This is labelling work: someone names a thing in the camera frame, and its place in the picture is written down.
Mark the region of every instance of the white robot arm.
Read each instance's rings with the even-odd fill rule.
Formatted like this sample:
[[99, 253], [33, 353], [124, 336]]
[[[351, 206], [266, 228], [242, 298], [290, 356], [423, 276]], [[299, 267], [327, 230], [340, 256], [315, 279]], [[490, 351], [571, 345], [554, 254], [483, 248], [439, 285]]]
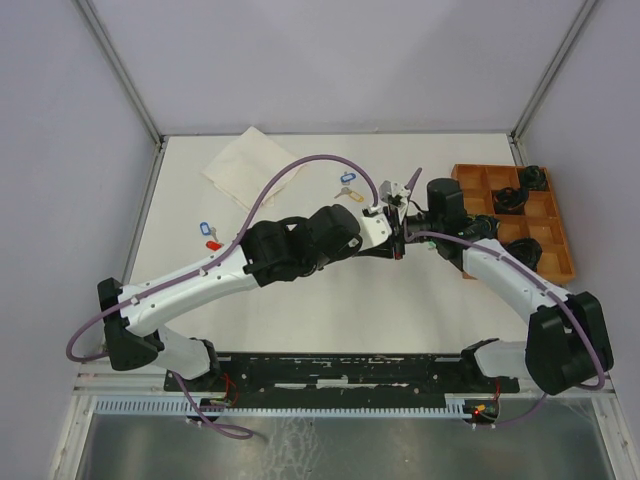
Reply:
[[[531, 377], [547, 393], [555, 394], [594, 375], [594, 365], [556, 304], [565, 302], [597, 351], [604, 370], [613, 366], [611, 348], [600, 304], [588, 293], [578, 296], [550, 284], [527, 269], [527, 277], [503, 261], [511, 257], [486, 232], [473, 228], [462, 203], [457, 182], [437, 179], [427, 187], [430, 210], [407, 216], [411, 192], [398, 183], [380, 189], [384, 208], [369, 208], [359, 218], [340, 205], [323, 207], [312, 217], [294, 217], [252, 226], [240, 246], [216, 268], [207, 270], [216, 252], [181, 270], [140, 285], [120, 286], [113, 279], [98, 286], [103, 310], [131, 299], [119, 312], [105, 317], [105, 336], [112, 366], [130, 370], [155, 364], [187, 380], [215, 380], [220, 374], [213, 345], [187, 339], [165, 326], [169, 320], [226, 295], [264, 287], [275, 281], [308, 276], [335, 261], [353, 256], [401, 259], [405, 246], [433, 241], [438, 252], [456, 267], [484, 281], [529, 325], [527, 342], [485, 340], [469, 347], [480, 374], [486, 377]], [[468, 248], [436, 235], [453, 234], [476, 248]], [[487, 255], [482, 248], [498, 252]], [[187, 272], [199, 274], [176, 282], [149, 296], [155, 286]]]

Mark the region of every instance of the white wall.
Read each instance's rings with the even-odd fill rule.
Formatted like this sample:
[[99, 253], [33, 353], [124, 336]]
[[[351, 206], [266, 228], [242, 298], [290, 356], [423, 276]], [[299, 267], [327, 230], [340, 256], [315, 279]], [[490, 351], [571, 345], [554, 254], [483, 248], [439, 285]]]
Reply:
[[551, 168], [578, 270], [604, 306], [612, 378], [640, 446], [640, 3], [607, 0], [526, 139]]
[[510, 131], [583, 0], [94, 0], [166, 134]]
[[40, 480], [153, 148], [70, 1], [3, 2], [0, 59], [0, 476]]

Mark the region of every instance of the wooden tray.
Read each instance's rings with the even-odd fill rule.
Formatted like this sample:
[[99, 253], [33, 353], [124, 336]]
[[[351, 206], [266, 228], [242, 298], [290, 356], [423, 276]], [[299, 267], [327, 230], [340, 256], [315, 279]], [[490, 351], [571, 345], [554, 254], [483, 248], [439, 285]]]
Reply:
[[524, 167], [458, 164], [451, 176], [460, 182], [467, 213], [491, 215], [500, 220], [498, 240], [503, 245], [519, 238], [535, 238], [542, 246], [538, 274], [550, 282], [565, 285], [576, 275], [549, 171], [541, 167], [547, 176], [548, 191], [530, 191], [523, 214], [496, 215], [493, 208], [496, 190], [520, 188], [518, 173], [521, 170]]

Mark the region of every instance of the red key tag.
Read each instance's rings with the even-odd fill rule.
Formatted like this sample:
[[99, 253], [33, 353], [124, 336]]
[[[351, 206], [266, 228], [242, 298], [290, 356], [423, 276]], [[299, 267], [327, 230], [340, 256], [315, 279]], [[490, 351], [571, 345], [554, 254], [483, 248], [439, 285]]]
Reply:
[[209, 240], [207, 243], [205, 243], [205, 245], [207, 246], [207, 248], [213, 250], [214, 252], [222, 248], [221, 243], [214, 242], [213, 240]]

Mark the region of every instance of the yellow key tag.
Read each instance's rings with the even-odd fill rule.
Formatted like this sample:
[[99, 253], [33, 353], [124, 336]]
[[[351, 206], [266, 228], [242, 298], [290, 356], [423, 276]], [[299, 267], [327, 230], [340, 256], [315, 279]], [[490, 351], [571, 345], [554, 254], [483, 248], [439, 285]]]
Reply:
[[353, 190], [351, 190], [351, 192], [349, 192], [349, 198], [351, 200], [355, 200], [358, 203], [364, 202], [364, 197], [362, 195], [360, 195], [358, 192], [354, 192]]

